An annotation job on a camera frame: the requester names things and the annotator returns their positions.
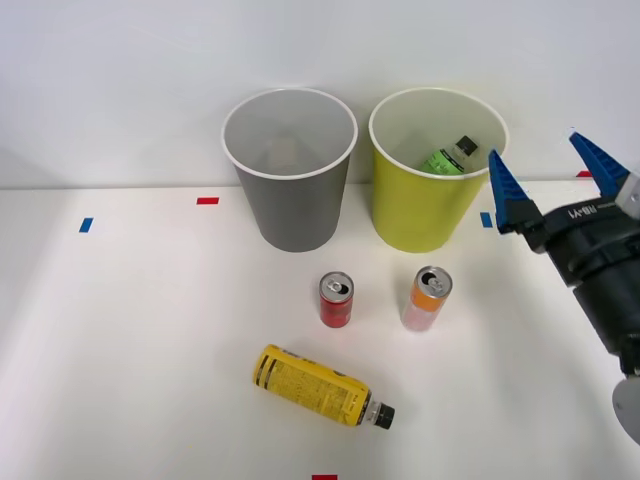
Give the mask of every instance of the paper cup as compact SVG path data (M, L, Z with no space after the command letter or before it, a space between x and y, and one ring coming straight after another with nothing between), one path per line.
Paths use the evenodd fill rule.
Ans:
M369 119L374 145L373 223L406 252L428 252L449 239L488 178L488 154L509 143L502 117L477 98L445 88L416 88L384 99ZM440 176L419 168L464 135L477 145L470 172Z
M349 108L317 90L272 90L231 111L222 146L265 240L304 252L331 238L357 136Z

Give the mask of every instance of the gray cup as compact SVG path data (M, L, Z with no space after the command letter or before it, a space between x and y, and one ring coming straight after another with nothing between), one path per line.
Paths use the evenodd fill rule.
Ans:
M317 90L272 90L231 111L222 146L267 242L306 252L331 238L357 136L351 110Z

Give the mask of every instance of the yellow cup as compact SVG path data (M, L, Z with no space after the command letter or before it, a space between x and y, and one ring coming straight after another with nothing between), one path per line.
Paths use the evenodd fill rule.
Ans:
M489 152L504 155L502 117L477 98L445 88L414 88L378 104L369 119L374 145L373 223L382 239L405 252L429 252L449 239L487 181ZM419 168L464 135L478 150L469 173L441 176Z

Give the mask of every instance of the black bottle cap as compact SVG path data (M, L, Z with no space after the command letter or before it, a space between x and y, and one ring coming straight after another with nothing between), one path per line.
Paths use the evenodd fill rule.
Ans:
M380 404L380 412L378 412L378 418L376 419L375 425L378 427L382 427L385 430L389 430L391 426L391 422L393 422L393 416L396 414L396 409L390 407L389 405L385 405L384 403Z
M478 146L475 144L475 142L466 135L458 140L458 143L456 143L456 145L460 150L464 152L467 157L478 149Z

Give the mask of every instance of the yellow bottle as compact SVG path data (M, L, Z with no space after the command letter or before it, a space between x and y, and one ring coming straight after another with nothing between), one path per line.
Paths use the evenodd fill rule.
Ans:
M371 390L355 378L269 345L258 359L254 383L350 427L363 420L389 429L395 409L374 402Z

